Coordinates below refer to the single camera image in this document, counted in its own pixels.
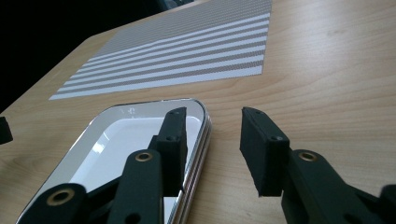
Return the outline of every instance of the wooden table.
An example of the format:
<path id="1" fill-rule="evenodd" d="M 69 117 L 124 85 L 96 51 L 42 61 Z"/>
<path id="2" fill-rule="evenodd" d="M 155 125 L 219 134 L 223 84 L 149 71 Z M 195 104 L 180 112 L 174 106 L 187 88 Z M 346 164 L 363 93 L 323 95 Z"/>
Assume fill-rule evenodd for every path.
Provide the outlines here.
<path id="1" fill-rule="evenodd" d="M 396 183 L 395 2 L 274 0 L 260 76 L 50 101 L 122 28 L 84 41 L 1 114 L 14 140 L 0 146 L 0 223 L 16 222 L 98 113 L 162 99 L 196 98 L 213 122 L 188 223 L 286 223 L 280 198 L 258 197 L 239 150 L 243 106 L 267 113 L 292 149 L 321 154 L 349 185 L 378 196 Z"/>

